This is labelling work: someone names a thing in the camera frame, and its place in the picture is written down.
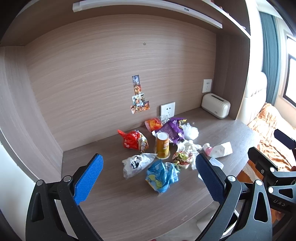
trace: sticker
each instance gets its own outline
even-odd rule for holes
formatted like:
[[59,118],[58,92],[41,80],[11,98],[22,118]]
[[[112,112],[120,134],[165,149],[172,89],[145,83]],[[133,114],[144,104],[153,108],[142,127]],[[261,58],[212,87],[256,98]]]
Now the sticker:
[[136,109],[137,109],[137,106],[136,105],[132,105],[131,106],[131,112],[132,112],[132,114],[135,114],[136,113]]
[[144,93],[141,93],[138,96],[139,96],[139,100],[140,100],[139,103],[145,102],[145,94]]
[[149,101],[144,102],[144,110],[150,109]]
[[140,96],[139,95],[134,95],[132,97],[132,100],[133,100],[133,105],[137,105],[140,103]]
[[139,75],[134,75],[132,76],[133,78],[133,85],[136,86],[136,85],[140,85],[140,77]]
[[143,102],[140,103],[140,104],[137,104],[136,113],[137,112],[141,112],[143,110],[144,110],[144,104],[143,104]]
[[135,91],[135,95],[141,94],[142,92],[141,85],[134,85],[133,89]]

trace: pringles can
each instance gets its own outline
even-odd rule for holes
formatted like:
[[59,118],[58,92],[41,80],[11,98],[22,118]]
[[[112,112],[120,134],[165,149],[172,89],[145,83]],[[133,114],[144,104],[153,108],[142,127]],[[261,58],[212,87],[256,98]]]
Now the pringles can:
[[169,135],[166,132],[159,132],[156,138],[156,153],[160,159],[169,156]]

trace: teal curtain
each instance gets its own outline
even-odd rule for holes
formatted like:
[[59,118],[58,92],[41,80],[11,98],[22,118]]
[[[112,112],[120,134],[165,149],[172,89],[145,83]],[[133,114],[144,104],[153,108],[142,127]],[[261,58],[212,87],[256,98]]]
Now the teal curtain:
[[276,33],[275,17],[260,13],[263,32],[263,67],[267,77],[266,102],[274,105],[279,90],[279,43]]

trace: clear plastic bag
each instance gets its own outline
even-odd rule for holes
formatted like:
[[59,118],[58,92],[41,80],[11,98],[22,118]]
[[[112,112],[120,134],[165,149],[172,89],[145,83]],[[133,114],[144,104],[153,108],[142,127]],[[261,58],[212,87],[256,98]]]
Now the clear plastic bag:
[[125,179],[129,179],[137,175],[139,172],[145,169],[151,162],[153,162],[156,156],[156,153],[142,153],[140,155],[134,155],[123,160],[123,177]]
[[186,140],[195,140],[198,137],[198,129],[191,126],[189,123],[182,125],[184,137]]

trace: toaster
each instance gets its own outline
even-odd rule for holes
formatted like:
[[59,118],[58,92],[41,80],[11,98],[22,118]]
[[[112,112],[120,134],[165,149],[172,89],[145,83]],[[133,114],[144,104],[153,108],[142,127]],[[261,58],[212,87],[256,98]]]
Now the toaster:
[[206,94],[202,98],[202,108],[219,119],[228,116],[229,101],[212,93]]

